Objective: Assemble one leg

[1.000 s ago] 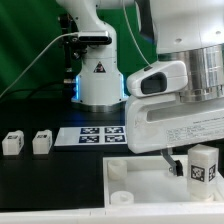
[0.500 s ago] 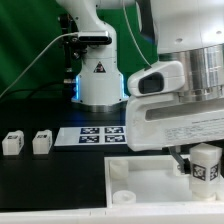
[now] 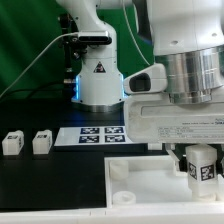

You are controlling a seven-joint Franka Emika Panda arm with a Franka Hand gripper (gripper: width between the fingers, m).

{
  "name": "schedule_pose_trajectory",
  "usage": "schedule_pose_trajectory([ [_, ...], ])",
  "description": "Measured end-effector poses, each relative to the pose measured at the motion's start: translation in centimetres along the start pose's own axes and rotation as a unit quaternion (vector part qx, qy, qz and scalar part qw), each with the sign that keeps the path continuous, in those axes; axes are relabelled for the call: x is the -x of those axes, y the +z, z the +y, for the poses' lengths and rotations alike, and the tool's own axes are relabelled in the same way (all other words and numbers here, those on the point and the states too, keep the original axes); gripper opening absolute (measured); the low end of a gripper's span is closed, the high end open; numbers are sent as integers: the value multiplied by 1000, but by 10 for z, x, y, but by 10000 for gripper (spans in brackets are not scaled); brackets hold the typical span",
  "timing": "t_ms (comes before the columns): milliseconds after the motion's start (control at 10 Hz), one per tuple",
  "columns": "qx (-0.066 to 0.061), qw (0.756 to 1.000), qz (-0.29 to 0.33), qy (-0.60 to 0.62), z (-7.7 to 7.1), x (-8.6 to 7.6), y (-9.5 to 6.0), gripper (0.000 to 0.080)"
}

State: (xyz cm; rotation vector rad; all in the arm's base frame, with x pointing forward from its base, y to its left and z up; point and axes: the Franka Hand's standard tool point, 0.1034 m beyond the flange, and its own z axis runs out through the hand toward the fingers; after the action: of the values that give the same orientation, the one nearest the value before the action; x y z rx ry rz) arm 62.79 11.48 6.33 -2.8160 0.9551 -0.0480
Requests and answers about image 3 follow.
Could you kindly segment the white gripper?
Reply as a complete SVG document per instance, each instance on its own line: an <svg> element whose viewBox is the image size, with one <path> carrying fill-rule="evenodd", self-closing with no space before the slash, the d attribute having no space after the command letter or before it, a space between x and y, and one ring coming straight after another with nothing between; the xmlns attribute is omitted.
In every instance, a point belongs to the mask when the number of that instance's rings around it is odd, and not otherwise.
<svg viewBox="0 0 224 224"><path fill-rule="evenodd" d="M124 103L126 133L133 142L166 143L174 174L187 175L183 144L224 144L224 101L176 105L166 94L129 96Z"/></svg>

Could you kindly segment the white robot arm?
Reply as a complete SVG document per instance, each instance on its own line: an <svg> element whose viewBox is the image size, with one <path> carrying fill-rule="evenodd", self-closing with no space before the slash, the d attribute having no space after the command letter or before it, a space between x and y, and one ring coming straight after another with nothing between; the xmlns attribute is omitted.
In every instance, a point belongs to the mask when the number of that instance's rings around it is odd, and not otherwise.
<svg viewBox="0 0 224 224"><path fill-rule="evenodd" d="M224 144L224 0L56 0L75 20L88 52L74 102L124 104L134 142ZM116 65L116 32L100 9L134 6L154 64L128 78Z"/></svg>

